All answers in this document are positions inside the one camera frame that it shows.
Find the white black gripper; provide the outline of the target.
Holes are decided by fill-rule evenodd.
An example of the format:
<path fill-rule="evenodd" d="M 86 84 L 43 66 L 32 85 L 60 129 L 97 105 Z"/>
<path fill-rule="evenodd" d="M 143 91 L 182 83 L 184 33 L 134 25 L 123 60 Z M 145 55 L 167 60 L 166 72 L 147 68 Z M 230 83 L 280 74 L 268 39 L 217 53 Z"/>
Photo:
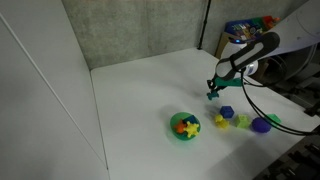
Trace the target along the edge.
<path fill-rule="evenodd" d="M 215 75 L 225 81 L 231 80 L 248 64 L 268 55 L 274 51 L 279 44 L 280 37 L 277 33 L 266 33 L 228 58 L 221 59 L 215 68 Z M 216 87 L 212 80 L 207 80 L 207 86 L 210 92 L 215 91 L 216 93 L 227 87 Z"/>

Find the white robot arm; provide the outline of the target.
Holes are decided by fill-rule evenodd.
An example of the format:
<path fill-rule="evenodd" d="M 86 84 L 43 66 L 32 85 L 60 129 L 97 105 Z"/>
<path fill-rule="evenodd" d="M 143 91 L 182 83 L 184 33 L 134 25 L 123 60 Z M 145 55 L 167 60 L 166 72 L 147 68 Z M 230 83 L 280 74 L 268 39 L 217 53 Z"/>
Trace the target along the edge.
<path fill-rule="evenodd" d="M 243 85 L 248 66 L 260 59 L 300 50 L 320 42 L 320 0 L 308 0 L 261 37 L 242 49 L 220 59 L 215 73 L 207 81 L 210 94 L 218 92 L 236 81 Z"/>

